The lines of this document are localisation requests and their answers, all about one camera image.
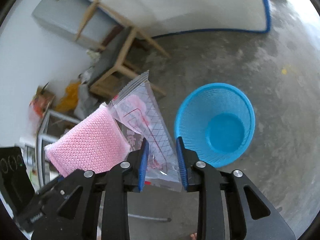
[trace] transparent plastic package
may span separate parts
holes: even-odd
[[[130,138],[134,139],[134,132],[141,135],[138,141],[145,137],[149,142],[146,181],[158,187],[181,191],[177,154],[153,95],[148,74],[145,72],[129,82],[111,100],[108,108],[113,118],[132,131],[127,134]]]

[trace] metal screw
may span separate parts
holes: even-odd
[[[233,172],[233,175],[235,175],[236,177],[242,177],[243,173],[242,173],[242,171],[235,170],[235,171]]]
[[[123,163],[120,164],[120,167],[124,168],[124,169],[125,168],[129,168],[130,167],[130,163],[129,162],[123,162]]]
[[[86,178],[90,178],[93,175],[93,171],[85,171],[83,174]]]
[[[199,161],[199,162],[196,162],[196,165],[199,168],[204,168],[205,167],[205,162]]]

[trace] pink sponge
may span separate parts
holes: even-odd
[[[64,177],[75,169],[108,171],[123,161],[129,150],[130,145],[104,104],[45,147],[47,157]]]

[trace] metal frame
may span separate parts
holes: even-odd
[[[36,169],[38,173],[38,181],[39,181],[40,187],[43,187],[45,185],[45,152],[42,147],[43,141],[54,143],[57,140],[59,140],[58,137],[47,134],[50,116],[55,116],[61,120],[69,121],[75,124],[78,124],[81,122],[79,119],[67,116],[65,114],[58,113],[57,111],[54,111],[52,109],[48,109],[45,112],[43,121],[37,133],[36,150],[35,150]]]

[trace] white wall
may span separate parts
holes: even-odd
[[[58,98],[90,65],[85,49],[39,27],[31,16],[41,0],[17,0],[0,27],[0,145],[19,141],[38,85]]]
[[[101,0],[151,36],[196,29],[266,30],[262,0]]]

